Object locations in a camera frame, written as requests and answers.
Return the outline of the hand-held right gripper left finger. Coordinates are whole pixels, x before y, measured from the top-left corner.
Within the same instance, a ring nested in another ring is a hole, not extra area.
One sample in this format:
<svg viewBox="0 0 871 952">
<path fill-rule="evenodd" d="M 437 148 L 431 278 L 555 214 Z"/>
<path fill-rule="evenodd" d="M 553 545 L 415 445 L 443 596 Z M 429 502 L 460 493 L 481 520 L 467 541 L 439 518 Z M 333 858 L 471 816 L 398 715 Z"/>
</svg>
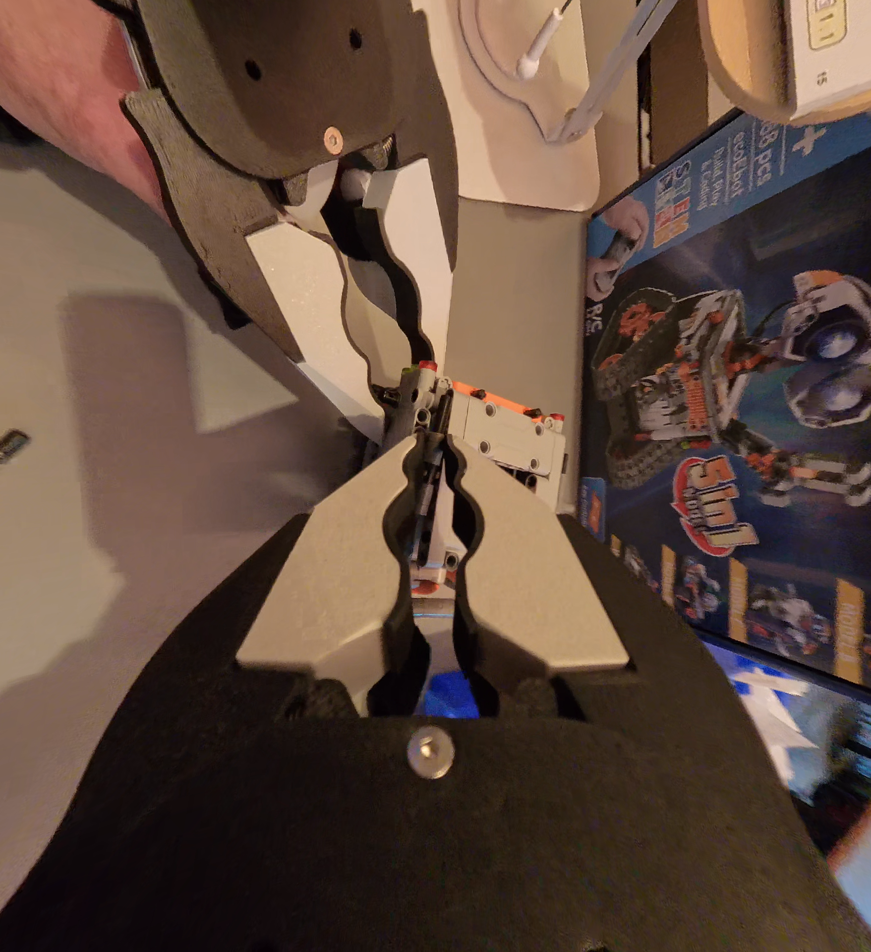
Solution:
<svg viewBox="0 0 871 952">
<path fill-rule="evenodd" d="M 242 667 L 335 680 L 351 697 L 394 670 L 412 636 L 390 618 L 410 602 L 384 519 L 399 502 L 414 511 L 419 443 L 402 440 L 313 508 L 238 649 Z"/>
</svg>

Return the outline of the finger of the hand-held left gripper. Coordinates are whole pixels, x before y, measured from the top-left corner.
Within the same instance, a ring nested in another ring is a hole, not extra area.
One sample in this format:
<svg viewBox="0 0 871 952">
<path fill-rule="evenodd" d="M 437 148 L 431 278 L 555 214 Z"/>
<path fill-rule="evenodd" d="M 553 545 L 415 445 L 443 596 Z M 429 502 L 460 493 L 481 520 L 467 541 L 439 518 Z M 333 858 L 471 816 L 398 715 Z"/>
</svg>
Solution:
<svg viewBox="0 0 871 952">
<path fill-rule="evenodd" d="M 383 269 L 350 268 L 328 235 L 285 213 L 247 242 L 301 352 L 300 371 L 358 431 L 382 435 L 385 412 L 370 386 L 396 386 L 409 358 Z"/>
<path fill-rule="evenodd" d="M 411 362 L 444 367 L 453 265 L 429 160 L 387 171 L 350 169 L 349 203 L 363 247 L 393 289 L 394 320 Z"/>
</svg>

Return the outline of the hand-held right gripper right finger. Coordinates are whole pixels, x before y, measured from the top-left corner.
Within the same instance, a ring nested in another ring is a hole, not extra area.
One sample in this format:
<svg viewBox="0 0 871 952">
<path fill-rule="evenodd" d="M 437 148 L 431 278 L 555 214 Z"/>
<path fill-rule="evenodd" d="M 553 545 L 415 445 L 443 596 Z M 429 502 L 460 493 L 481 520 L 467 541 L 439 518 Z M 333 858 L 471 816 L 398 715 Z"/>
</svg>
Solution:
<svg viewBox="0 0 871 952">
<path fill-rule="evenodd" d="M 453 648 L 498 693 L 630 663 L 556 513 L 477 448 L 449 437 L 453 492 L 471 513 L 456 575 Z"/>
</svg>

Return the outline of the grey toy brick model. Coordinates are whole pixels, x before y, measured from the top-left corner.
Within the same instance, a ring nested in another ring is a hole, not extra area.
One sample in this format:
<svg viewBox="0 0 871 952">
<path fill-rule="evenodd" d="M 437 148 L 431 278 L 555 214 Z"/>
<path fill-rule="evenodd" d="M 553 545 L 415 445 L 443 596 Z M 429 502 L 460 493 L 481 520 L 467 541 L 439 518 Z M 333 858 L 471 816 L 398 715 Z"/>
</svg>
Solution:
<svg viewBox="0 0 871 952">
<path fill-rule="evenodd" d="M 425 436 L 413 528 L 406 543 L 411 596 L 453 600 L 456 570 L 466 548 L 453 529 L 445 440 L 467 443 L 556 510 L 568 460 L 565 418 L 453 381 L 431 361 L 404 368 L 398 387 L 372 384 L 370 389 L 384 411 L 381 450 L 414 432 Z"/>
</svg>

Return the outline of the person's left hand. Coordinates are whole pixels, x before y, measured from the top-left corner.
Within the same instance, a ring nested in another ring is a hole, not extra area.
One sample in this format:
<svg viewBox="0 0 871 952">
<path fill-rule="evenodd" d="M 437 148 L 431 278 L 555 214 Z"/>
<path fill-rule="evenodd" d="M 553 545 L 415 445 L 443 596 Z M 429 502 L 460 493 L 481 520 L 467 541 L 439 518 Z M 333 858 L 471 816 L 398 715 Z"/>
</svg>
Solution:
<svg viewBox="0 0 871 952">
<path fill-rule="evenodd" d="M 162 218 L 160 186 L 121 101 L 139 84 L 117 18 L 87 1 L 0 1 L 0 106 Z"/>
</svg>

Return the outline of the white stand base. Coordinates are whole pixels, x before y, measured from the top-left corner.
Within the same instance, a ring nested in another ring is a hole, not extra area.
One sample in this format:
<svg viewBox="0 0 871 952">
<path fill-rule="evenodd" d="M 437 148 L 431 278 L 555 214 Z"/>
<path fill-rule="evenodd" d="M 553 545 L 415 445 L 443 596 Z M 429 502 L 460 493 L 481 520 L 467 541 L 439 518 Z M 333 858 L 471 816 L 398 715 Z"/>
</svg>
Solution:
<svg viewBox="0 0 871 952">
<path fill-rule="evenodd" d="M 637 64 L 674 2 L 572 2 L 534 78 L 515 66 L 555 1 L 416 1 L 458 150 L 461 196 L 594 209 L 638 175 Z"/>
</svg>

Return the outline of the clear plastic bags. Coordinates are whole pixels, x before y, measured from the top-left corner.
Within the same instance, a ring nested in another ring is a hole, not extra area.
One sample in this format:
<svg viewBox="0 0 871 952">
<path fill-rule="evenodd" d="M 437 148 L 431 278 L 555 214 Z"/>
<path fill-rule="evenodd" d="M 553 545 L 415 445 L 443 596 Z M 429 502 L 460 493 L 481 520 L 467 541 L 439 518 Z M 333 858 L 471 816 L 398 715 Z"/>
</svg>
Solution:
<svg viewBox="0 0 871 952">
<path fill-rule="evenodd" d="M 846 781 L 858 755 L 863 709 L 822 673 L 703 640 L 739 695 L 788 791 L 818 806 Z"/>
</svg>

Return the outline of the robot kit box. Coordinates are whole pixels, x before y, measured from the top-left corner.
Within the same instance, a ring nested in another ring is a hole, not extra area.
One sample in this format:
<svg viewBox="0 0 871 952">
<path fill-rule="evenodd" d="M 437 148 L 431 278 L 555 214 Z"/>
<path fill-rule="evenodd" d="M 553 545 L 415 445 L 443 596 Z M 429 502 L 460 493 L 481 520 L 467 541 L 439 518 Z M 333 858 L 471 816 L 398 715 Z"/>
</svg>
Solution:
<svg viewBox="0 0 871 952">
<path fill-rule="evenodd" d="M 733 111 L 586 251 L 582 523 L 708 641 L 871 697 L 871 113 Z"/>
</svg>

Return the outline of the brown cardboard box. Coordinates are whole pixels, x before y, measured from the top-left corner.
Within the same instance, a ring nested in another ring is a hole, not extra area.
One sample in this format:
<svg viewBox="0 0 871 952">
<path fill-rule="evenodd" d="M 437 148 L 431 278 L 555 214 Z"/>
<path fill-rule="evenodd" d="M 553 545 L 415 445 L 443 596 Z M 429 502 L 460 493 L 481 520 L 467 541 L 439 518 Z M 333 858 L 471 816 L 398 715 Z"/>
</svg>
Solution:
<svg viewBox="0 0 871 952">
<path fill-rule="evenodd" d="M 637 63 L 639 163 L 662 164 L 709 125 L 707 70 L 695 1 L 679 1 Z"/>
</svg>

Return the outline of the white electronic device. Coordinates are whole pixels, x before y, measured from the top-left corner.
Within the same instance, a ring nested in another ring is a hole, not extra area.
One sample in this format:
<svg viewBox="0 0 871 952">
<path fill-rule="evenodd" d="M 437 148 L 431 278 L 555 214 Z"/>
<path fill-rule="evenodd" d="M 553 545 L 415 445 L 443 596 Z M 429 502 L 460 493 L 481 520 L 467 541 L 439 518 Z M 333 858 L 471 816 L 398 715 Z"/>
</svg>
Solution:
<svg viewBox="0 0 871 952">
<path fill-rule="evenodd" d="M 786 1 L 784 14 L 799 110 L 871 89 L 871 1 Z"/>
</svg>

